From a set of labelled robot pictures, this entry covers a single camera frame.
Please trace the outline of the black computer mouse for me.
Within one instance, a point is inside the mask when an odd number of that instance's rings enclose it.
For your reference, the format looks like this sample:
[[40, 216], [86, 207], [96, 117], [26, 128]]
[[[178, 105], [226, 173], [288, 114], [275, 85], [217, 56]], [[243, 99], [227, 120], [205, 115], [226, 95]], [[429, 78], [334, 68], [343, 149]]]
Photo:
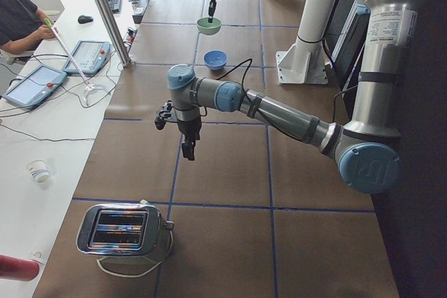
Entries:
[[86, 23], [90, 23], [93, 22], [94, 18], [88, 15], [80, 15], [78, 17], [78, 23], [79, 24], [86, 24]]

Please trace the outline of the seated person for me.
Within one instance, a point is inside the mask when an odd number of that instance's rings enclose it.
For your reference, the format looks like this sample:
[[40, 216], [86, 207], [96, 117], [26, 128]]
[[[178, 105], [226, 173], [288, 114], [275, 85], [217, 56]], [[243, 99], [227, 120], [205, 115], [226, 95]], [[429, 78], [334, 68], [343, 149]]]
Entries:
[[1, 0], [1, 50], [21, 54], [55, 38], [45, 20], [54, 23], [31, 0]]

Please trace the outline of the aluminium frame post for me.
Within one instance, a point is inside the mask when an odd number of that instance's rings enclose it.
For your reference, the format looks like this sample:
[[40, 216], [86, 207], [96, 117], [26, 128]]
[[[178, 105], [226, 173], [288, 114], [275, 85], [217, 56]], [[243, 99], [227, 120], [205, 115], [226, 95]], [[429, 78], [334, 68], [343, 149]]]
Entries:
[[112, 41], [115, 51], [119, 56], [119, 60], [124, 68], [131, 65], [131, 58], [127, 51], [127, 48], [122, 40], [122, 35], [120, 34], [119, 28], [109, 8], [107, 0], [95, 0], [98, 11], [101, 15], [103, 23], [106, 27], [108, 35]]

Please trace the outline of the far teach pendant tablet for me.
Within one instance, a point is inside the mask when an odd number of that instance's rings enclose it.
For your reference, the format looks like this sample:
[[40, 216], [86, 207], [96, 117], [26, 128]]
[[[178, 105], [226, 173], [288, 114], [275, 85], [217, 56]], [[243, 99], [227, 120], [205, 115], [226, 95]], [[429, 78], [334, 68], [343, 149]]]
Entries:
[[111, 44], [107, 41], [80, 40], [71, 52], [86, 77], [95, 76], [111, 55]]

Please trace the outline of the green bowl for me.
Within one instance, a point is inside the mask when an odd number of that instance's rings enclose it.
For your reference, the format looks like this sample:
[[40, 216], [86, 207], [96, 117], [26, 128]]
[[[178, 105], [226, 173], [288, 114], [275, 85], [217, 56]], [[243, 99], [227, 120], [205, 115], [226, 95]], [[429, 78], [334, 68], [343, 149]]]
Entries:
[[196, 21], [196, 26], [201, 34], [212, 36], [219, 32], [221, 28], [221, 20], [214, 17], [212, 21], [209, 22], [208, 17], [202, 17]]

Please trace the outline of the white pedestal column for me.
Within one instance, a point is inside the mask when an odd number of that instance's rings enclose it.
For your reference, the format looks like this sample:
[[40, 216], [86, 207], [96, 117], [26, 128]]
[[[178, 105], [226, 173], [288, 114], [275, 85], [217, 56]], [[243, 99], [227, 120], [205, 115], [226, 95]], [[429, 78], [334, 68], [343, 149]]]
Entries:
[[280, 84], [327, 84], [322, 44], [335, 0], [306, 0], [295, 43], [276, 53]]

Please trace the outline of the chrome toaster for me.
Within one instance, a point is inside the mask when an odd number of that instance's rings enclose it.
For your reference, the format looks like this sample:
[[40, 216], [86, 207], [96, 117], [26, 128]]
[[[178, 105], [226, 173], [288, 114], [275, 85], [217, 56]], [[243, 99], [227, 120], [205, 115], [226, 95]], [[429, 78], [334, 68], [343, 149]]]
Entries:
[[101, 262], [155, 266], [170, 254], [174, 226], [147, 202], [96, 204], [83, 218], [76, 246]]

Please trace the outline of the white grabber stick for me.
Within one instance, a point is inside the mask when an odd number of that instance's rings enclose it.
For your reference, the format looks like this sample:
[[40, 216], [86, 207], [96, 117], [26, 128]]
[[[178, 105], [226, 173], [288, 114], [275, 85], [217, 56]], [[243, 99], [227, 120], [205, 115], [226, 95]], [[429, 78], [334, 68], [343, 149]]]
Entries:
[[90, 83], [90, 81], [87, 79], [86, 75], [83, 73], [83, 71], [81, 70], [81, 68], [79, 67], [78, 63], [76, 62], [76, 60], [73, 58], [73, 56], [71, 55], [70, 51], [68, 50], [67, 46], [65, 45], [65, 43], [63, 42], [63, 40], [61, 39], [61, 37], [59, 36], [57, 30], [53, 27], [51, 21], [48, 18], [44, 19], [44, 23], [47, 25], [47, 27], [52, 31], [53, 35], [55, 36], [55, 38], [57, 39], [57, 41], [59, 42], [59, 44], [61, 45], [62, 49], [65, 51], [65, 53], [68, 56], [68, 59], [71, 61], [71, 63], [74, 65], [76, 71], [78, 72], [78, 74], [80, 75], [80, 77], [83, 79], [84, 83], [86, 84], [86, 90], [87, 91], [93, 91], [95, 89], [95, 86], [93, 84]]

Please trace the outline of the red bottle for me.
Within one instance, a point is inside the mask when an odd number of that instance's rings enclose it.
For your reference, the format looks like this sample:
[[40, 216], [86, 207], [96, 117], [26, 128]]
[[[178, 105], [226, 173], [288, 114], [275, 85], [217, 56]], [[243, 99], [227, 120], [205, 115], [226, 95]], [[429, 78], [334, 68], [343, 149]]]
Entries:
[[37, 262], [1, 255], [1, 279], [31, 281], [39, 271]]

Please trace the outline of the teach pendant tablet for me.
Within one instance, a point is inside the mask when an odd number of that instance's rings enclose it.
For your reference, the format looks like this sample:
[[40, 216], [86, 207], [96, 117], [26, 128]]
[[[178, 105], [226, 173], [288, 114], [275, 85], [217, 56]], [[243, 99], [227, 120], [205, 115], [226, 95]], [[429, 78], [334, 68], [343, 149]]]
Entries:
[[32, 110], [49, 98], [66, 78], [66, 72], [41, 64], [3, 97], [16, 107]]
[[71, 52], [86, 77], [95, 76], [111, 55], [111, 44], [107, 41], [80, 40]]

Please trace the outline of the near teach pendant tablet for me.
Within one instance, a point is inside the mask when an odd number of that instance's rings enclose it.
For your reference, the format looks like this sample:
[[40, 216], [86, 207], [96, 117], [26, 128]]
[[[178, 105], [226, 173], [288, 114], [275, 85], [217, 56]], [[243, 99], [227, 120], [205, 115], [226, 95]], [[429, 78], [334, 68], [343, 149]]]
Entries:
[[66, 72], [41, 64], [3, 97], [16, 107], [32, 110], [49, 98], [66, 78]]

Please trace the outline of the blue bowl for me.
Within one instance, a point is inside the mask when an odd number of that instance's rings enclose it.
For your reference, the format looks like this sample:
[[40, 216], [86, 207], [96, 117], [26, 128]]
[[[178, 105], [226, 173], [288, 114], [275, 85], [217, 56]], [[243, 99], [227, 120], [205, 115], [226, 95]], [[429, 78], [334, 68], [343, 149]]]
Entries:
[[221, 50], [210, 50], [203, 56], [204, 64], [213, 71], [222, 70], [226, 65], [228, 57]]

